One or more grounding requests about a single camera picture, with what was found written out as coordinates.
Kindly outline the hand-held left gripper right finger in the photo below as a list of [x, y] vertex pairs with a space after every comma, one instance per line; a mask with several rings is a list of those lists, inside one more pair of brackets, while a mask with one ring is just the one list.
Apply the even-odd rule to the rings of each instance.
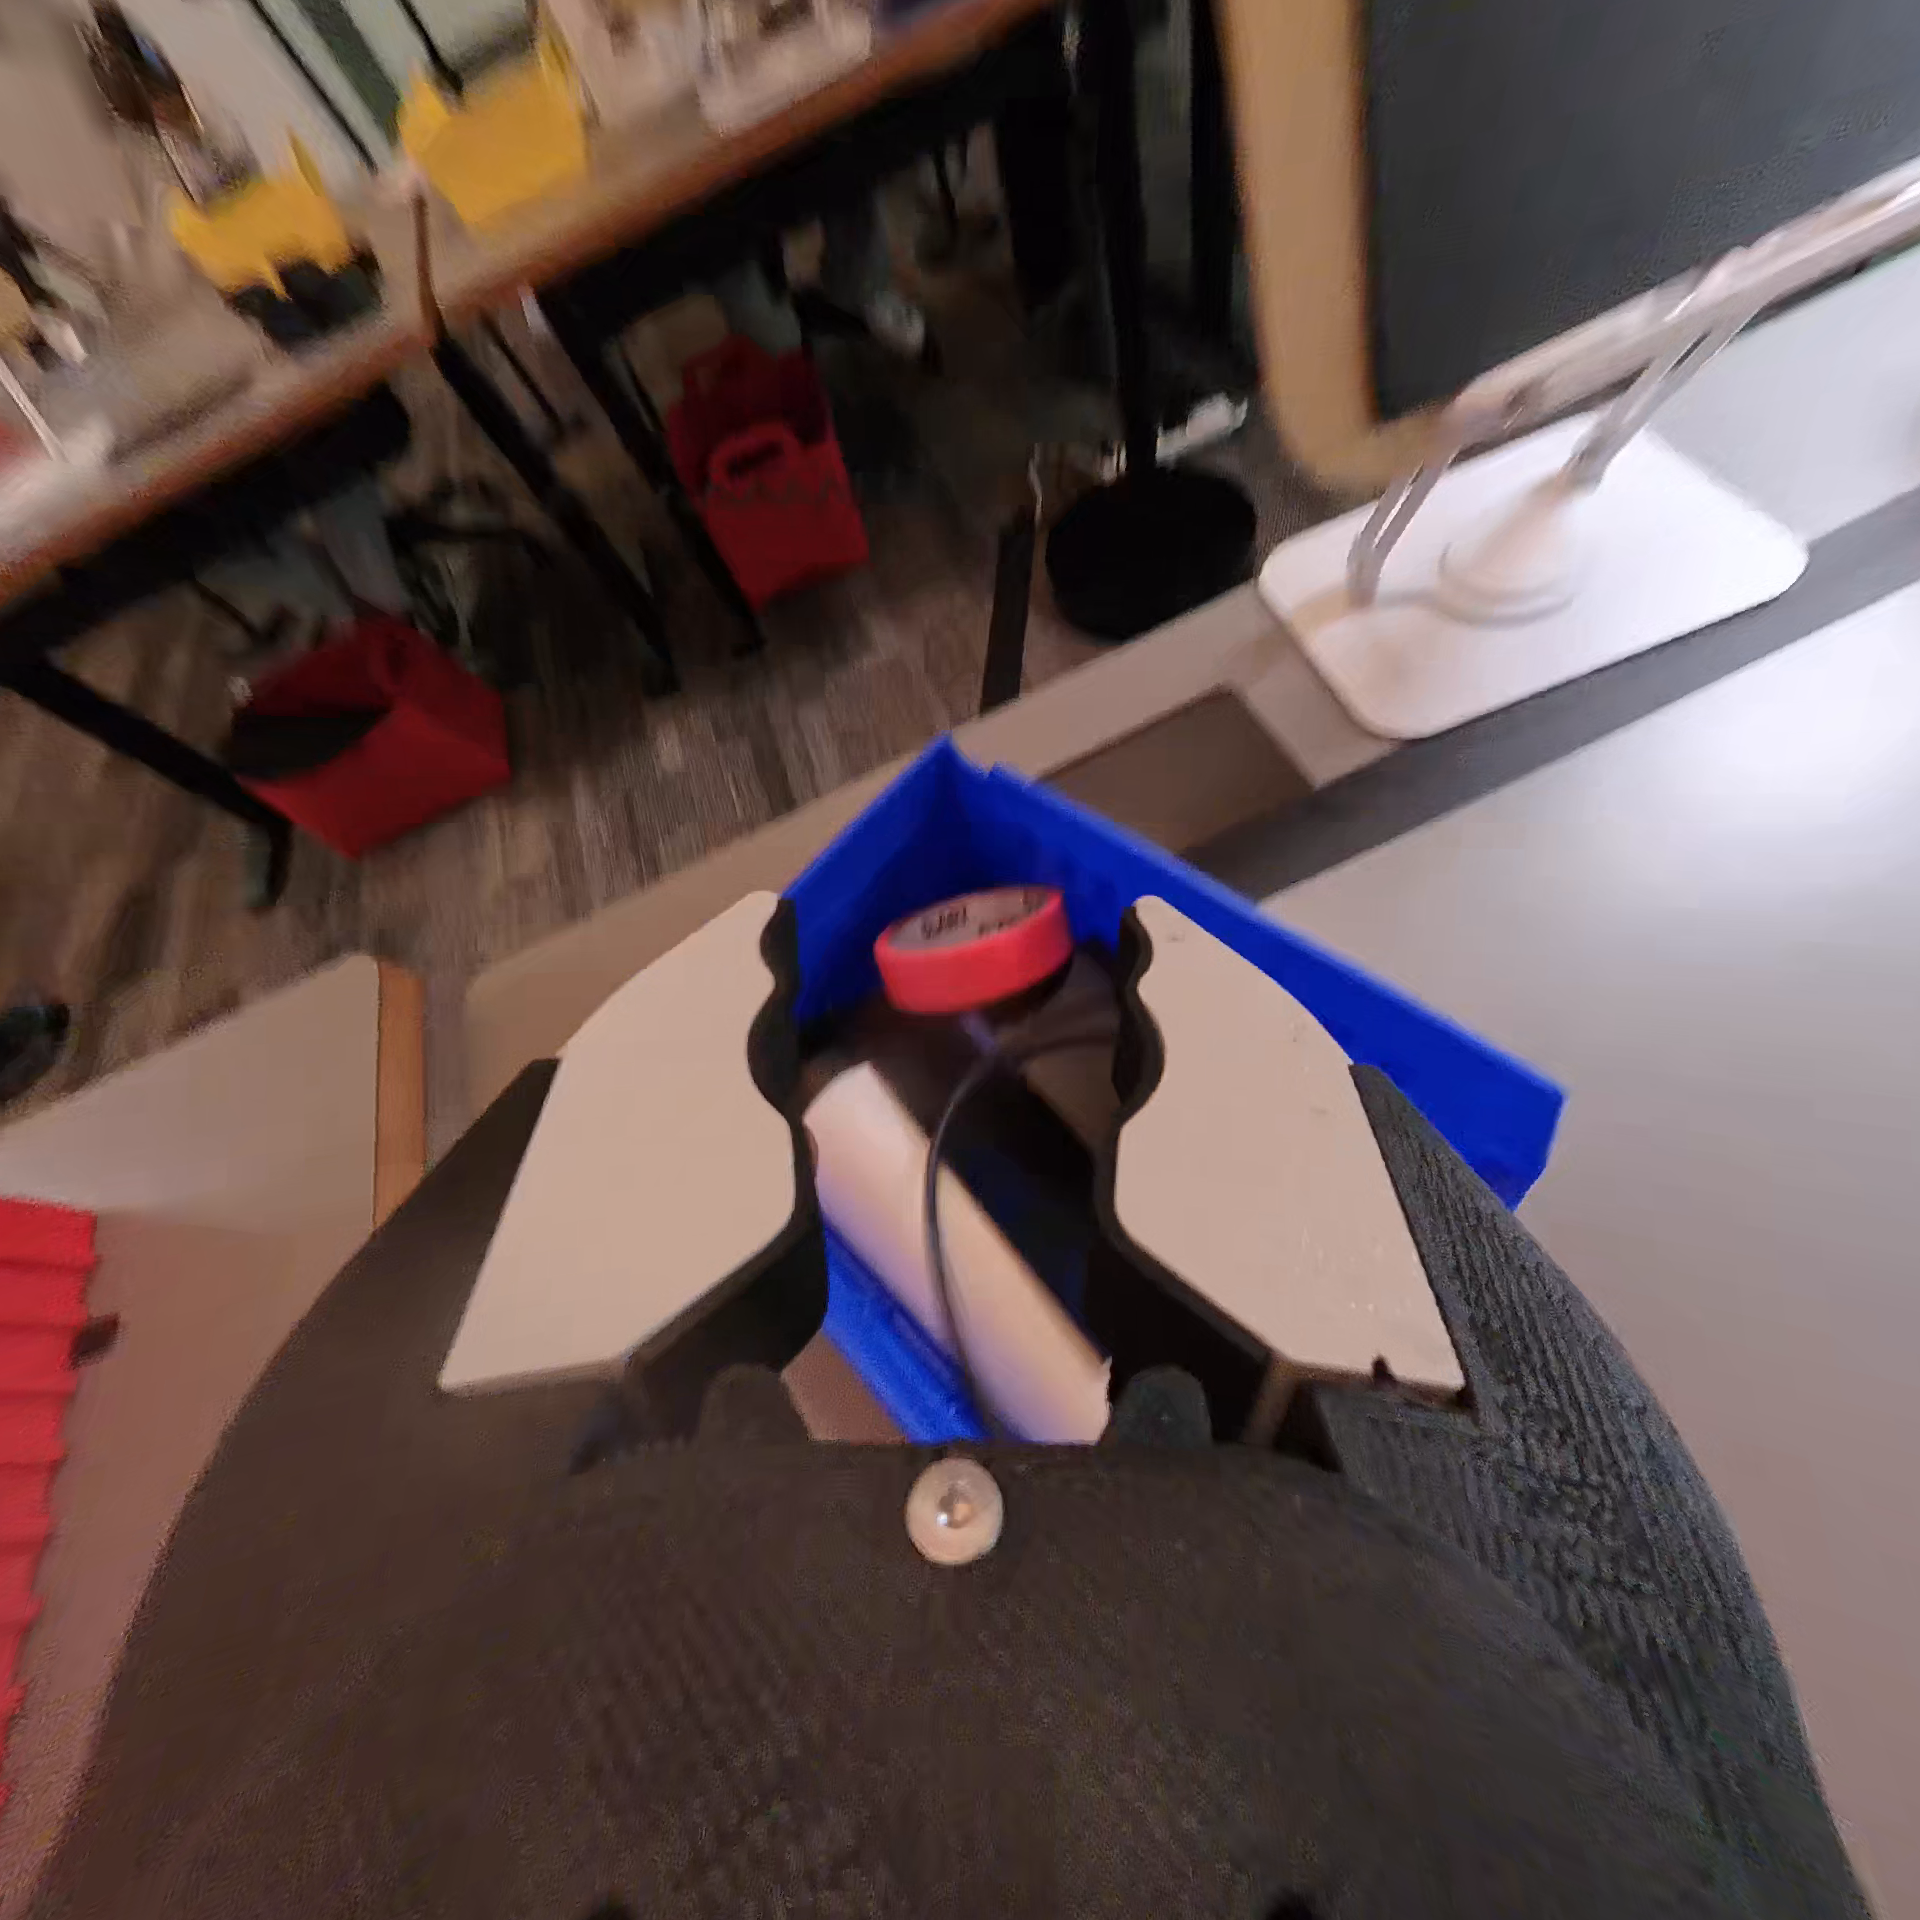
[[1253, 959], [1162, 896], [1127, 919], [1112, 1217], [1124, 1254], [1204, 1326], [1309, 1380], [1455, 1401], [1467, 1385], [1353, 1062]]

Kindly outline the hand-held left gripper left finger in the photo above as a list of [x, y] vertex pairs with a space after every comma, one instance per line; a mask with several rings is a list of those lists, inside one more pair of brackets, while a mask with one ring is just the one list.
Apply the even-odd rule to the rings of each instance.
[[827, 1260], [801, 1115], [801, 917], [747, 894], [560, 1048], [440, 1369], [455, 1396], [644, 1382], [697, 1401], [820, 1333]]

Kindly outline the blue plastic bin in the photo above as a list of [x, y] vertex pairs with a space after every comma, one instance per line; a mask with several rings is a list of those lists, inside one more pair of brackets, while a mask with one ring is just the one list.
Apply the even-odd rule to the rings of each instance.
[[[1146, 1260], [1122, 1252], [1114, 1228], [1114, 1139], [1121, 1097], [1137, 1085], [1141, 1067], [1141, 1032], [1121, 1006], [1138, 959], [1137, 937], [1127, 931], [1129, 911], [1141, 896], [1162, 896], [1290, 989], [1349, 1054], [1386, 1164], [1386, 1123], [1396, 1097], [1412, 1118], [1432, 1124], [1445, 1148], [1445, 1166], [1464, 1164], [1471, 1185], [1480, 1185], [1500, 1207], [1513, 1207], [1546, 1171], [1564, 1108], [1562, 1091], [1331, 949], [1259, 917], [1179, 856], [1042, 784], [976, 767], [948, 741], [912, 758], [900, 776], [784, 886], [783, 896], [801, 917], [797, 1021], [819, 1029], [832, 1016], [887, 1001], [873, 961], [877, 935], [925, 904], [1001, 884], [1048, 884], [1063, 891], [1072, 959], [1060, 974], [1020, 997], [1031, 998], [1048, 989], [1041, 1008], [979, 1060], [976, 1085], [951, 1095], [951, 1118], [921, 1123], [930, 1139], [925, 1221], [936, 1267], [944, 1267], [936, 1183], [965, 1112], [991, 1080], [1016, 1075], [1048, 1054], [1076, 1052], [1090, 1067], [1112, 1075], [1112, 1092], [1096, 1103], [1080, 1287], [1065, 1297], [1056, 1295], [1112, 1364], [1112, 1406], [1129, 1375], [1157, 1364], [1185, 1369], [1202, 1385], [1215, 1433], [1221, 1437], [1279, 1428], [1290, 1401], [1309, 1385], [1381, 1389], [1393, 1401], [1416, 1407], [1455, 1407], [1471, 1401], [1474, 1387], [1465, 1312], [1445, 1305], [1440, 1278], [1433, 1276], [1436, 1257], [1424, 1252], [1416, 1228], [1417, 1207], [1408, 1193], [1408, 1176], [1389, 1166], [1467, 1375], [1465, 1389], [1452, 1401], [1417, 1398], [1384, 1375], [1363, 1382], [1309, 1380], [1280, 1367], [1261, 1375], [1245, 1350], [1204, 1326], [1192, 1303], [1176, 1297], [1172, 1285], [1147, 1278]], [[986, 1019], [1009, 1001], [924, 1019]], [[992, 1428], [1010, 1433], [988, 1412], [988, 1401], [954, 1359], [936, 1352], [936, 1364], [948, 1373], [954, 1416], [941, 1414], [937, 1423], [929, 1423], [912, 1412], [912, 1436], [973, 1437]]]

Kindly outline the red tape roll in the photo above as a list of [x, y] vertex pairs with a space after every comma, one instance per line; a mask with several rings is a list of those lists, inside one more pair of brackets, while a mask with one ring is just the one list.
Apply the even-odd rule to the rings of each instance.
[[1072, 959], [1065, 896], [1001, 884], [930, 902], [873, 944], [883, 997], [904, 1015], [948, 1016], [1033, 991]]

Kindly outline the white cylinder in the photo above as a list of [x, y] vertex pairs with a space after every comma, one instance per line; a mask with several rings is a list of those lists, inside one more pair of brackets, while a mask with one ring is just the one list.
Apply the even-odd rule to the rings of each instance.
[[839, 1072], [807, 1103], [816, 1185], [834, 1252], [954, 1359], [1016, 1437], [1093, 1444], [1112, 1420], [1112, 1364], [963, 1176], [940, 1168], [929, 1249], [930, 1139], [881, 1072]]

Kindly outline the red tote bag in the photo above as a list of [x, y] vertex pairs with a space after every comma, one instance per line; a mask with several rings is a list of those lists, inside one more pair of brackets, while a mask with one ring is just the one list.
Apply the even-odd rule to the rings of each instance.
[[225, 767], [341, 856], [363, 856], [512, 779], [500, 692], [395, 615], [361, 615], [255, 680]]
[[868, 563], [827, 388], [804, 350], [771, 355], [729, 333], [693, 355], [665, 444], [751, 611]]

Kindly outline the red plastic bin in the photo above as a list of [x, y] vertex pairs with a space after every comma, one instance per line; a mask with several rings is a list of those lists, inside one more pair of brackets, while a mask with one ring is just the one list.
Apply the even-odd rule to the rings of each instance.
[[56, 1533], [64, 1422], [80, 1382], [99, 1222], [53, 1201], [2, 1201], [2, 1733], [27, 1694], [26, 1646]]

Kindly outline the black floor lamp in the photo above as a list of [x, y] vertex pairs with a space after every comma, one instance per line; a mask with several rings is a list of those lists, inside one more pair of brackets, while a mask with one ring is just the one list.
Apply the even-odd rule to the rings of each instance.
[[1258, 512], [1227, 475], [1162, 464], [1146, 315], [1137, 25], [1122, 3], [1082, 5], [1080, 20], [1122, 468], [1053, 520], [1048, 585], [1080, 633], [1121, 645], [1241, 585], [1255, 556]]

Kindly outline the white board stand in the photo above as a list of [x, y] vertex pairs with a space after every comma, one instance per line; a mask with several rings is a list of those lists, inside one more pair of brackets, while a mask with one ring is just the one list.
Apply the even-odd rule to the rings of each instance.
[[1772, 305], [1916, 239], [1908, 164], [1480, 375], [1370, 509], [1255, 587], [1355, 726], [1405, 745], [1778, 599], [1809, 547], [1649, 432]]

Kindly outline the wood-edged desk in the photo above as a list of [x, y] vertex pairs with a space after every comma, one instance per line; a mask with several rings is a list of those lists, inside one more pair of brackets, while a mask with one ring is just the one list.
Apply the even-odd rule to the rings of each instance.
[[620, 249], [655, 239], [681, 214], [735, 185], [771, 179], [824, 137], [896, 103], [911, 88], [957, 79], [1000, 53], [1052, 5], [930, 5], [877, 32], [860, 64], [757, 120], [716, 128], [688, 94], [589, 134], [586, 172], [551, 193], [471, 230], [440, 199], [375, 208], [387, 302], [330, 342], [274, 352], [243, 342], [235, 320], [207, 323], [208, 372], [229, 381], [217, 405], [135, 460], [73, 467], [35, 460], [27, 473], [66, 471], [61, 491], [5, 507], [5, 601], [32, 593], [61, 567], [177, 504], [243, 462], [343, 412], [411, 358], [520, 295], [560, 323], [560, 280]]

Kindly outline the yellow plastic bin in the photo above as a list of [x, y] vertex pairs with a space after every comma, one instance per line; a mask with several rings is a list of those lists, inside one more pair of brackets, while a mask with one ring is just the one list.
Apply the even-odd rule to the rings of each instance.
[[330, 189], [295, 173], [243, 183], [211, 203], [173, 192], [165, 222], [187, 262], [225, 296], [250, 285], [279, 295], [289, 269], [336, 271], [359, 251]]
[[563, 192], [588, 173], [586, 103], [564, 65], [504, 65], [455, 99], [417, 72], [401, 101], [401, 153], [468, 227]]

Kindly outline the wood-edged black board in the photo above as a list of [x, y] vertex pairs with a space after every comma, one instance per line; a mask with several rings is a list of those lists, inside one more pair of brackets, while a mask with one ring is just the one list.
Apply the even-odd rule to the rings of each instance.
[[1916, 163], [1916, 5], [1217, 5], [1264, 405], [1373, 493], [1477, 376]]

